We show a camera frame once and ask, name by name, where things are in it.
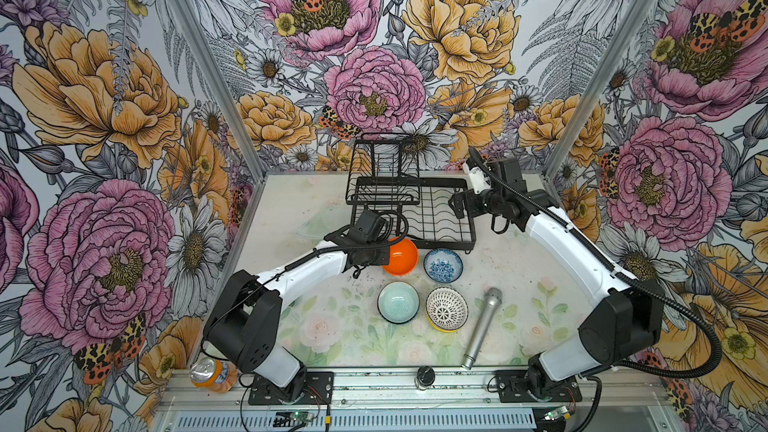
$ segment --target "black wire dish rack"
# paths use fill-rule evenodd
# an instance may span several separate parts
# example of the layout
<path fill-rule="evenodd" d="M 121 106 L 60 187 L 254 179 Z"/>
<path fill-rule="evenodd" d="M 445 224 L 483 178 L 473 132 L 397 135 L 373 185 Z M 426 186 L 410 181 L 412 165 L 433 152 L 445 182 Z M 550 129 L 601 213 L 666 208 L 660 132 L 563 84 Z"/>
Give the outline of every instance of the black wire dish rack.
<path fill-rule="evenodd" d="M 411 136 L 355 141 L 346 188 L 352 223 L 365 209 L 399 212 L 408 220 L 408 238 L 418 248 L 469 253 L 475 247 L 475 223 L 469 216 L 457 218 L 448 204 L 456 192 L 466 190 L 463 178 L 421 177 L 418 145 Z M 389 236 L 400 233 L 402 220 L 392 216 Z"/>

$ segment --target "light blue bowl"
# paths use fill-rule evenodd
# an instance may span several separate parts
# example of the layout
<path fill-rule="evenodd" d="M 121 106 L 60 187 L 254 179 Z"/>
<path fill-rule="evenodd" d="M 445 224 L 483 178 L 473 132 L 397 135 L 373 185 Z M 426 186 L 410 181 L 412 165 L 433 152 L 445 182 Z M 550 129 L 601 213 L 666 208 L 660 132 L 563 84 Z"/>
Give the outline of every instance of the light blue bowl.
<path fill-rule="evenodd" d="M 379 313 L 388 322 L 404 324 L 418 312 L 418 293 L 406 282 L 393 282 L 379 293 Z"/>
<path fill-rule="evenodd" d="M 424 270 L 433 281 L 450 284 L 462 276 L 464 264 L 453 250 L 436 248 L 424 257 Z"/>

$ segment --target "table surface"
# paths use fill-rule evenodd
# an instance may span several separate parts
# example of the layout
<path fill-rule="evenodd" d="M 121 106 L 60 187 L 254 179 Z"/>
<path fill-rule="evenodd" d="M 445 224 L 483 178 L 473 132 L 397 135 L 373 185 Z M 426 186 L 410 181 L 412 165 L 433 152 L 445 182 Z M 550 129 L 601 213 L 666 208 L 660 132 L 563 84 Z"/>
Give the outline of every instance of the table surface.
<path fill-rule="evenodd" d="M 525 178 L 529 189 L 542 187 L 539 176 Z M 296 233 L 322 211 L 339 220 L 349 217 L 352 207 L 344 201 L 345 190 L 343 174 L 269 176 L 235 270 L 258 273 L 306 254 L 318 241 Z M 469 318 L 457 332 L 438 331 L 428 322 L 427 295 L 444 285 L 424 272 L 421 262 L 427 250 L 419 250 L 419 264 L 405 277 L 369 267 L 357 280 L 348 271 L 323 282 L 283 311 L 277 341 L 309 367 L 455 366 L 461 363 L 485 290 L 496 287 L 504 295 L 502 308 L 476 363 L 526 363 L 569 338 L 586 317 L 588 303 L 541 245 L 515 226 L 496 235 L 490 223 L 488 216 L 476 218 L 475 249 L 458 252 L 464 273 L 450 287 L 466 299 Z M 404 325 L 385 321 L 376 305 L 381 289 L 395 280 L 412 285 L 420 300 L 417 316 Z"/>

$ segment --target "metal bracket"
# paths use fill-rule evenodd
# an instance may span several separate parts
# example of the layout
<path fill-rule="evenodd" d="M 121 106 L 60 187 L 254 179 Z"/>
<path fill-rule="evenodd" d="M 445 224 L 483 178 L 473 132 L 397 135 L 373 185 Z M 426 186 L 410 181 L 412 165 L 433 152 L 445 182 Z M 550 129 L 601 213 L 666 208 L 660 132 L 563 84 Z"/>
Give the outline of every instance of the metal bracket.
<path fill-rule="evenodd" d="M 526 370 L 496 370 L 494 372 L 496 391 L 502 404 L 543 402 L 528 392 L 525 374 Z M 571 402 L 571 395 L 574 402 L 581 402 L 581 391 L 575 379 L 566 380 L 562 387 L 553 389 L 552 401 Z"/>
<path fill-rule="evenodd" d="M 258 374 L 254 374 L 254 384 L 250 389 L 248 405 L 312 405 L 317 406 L 315 395 L 308 390 L 312 387 L 320 396 L 320 405 L 330 404 L 333 396 L 333 372 L 307 372 L 304 390 L 292 404 L 286 404 L 276 392 L 276 386 Z"/>

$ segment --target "silver microphone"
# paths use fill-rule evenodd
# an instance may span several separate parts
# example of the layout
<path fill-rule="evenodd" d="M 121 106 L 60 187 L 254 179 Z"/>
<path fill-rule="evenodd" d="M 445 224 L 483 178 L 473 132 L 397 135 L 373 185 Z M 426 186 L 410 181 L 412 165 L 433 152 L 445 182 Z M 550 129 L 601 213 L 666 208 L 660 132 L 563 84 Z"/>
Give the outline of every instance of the silver microphone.
<path fill-rule="evenodd" d="M 467 344 L 467 350 L 464 353 L 464 361 L 462 367 L 469 370 L 475 364 L 475 360 L 478 358 L 480 352 L 480 346 L 485 340 L 485 334 L 488 332 L 488 328 L 491 327 L 491 320 L 496 309 L 502 305 L 502 291 L 496 287 L 491 287 L 485 293 L 485 300 L 482 312 L 480 312 L 480 318 L 475 325 L 475 330 L 472 332 L 472 338 L 469 339 Z"/>

